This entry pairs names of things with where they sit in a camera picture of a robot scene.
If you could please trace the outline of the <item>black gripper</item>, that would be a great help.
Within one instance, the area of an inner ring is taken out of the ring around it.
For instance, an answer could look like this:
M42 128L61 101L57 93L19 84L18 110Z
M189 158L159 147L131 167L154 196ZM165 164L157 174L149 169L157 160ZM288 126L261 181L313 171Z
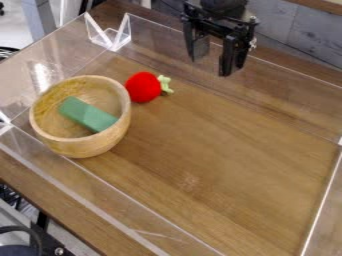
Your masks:
M244 68L260 19L248 10L246 2L185 2L181 19L188 53L193 61L210 52L210 37L224 38L220 75L230 76Z

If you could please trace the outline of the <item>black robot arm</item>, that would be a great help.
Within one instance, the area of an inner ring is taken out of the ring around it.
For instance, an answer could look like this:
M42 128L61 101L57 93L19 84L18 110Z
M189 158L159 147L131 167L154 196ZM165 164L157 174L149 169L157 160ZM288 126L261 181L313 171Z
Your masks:
M249 52L257 48L260 20L248 9L249 0L186 0L181 20L188 54L193 61L210 52L210 37L222 40L220 75L244 68Z

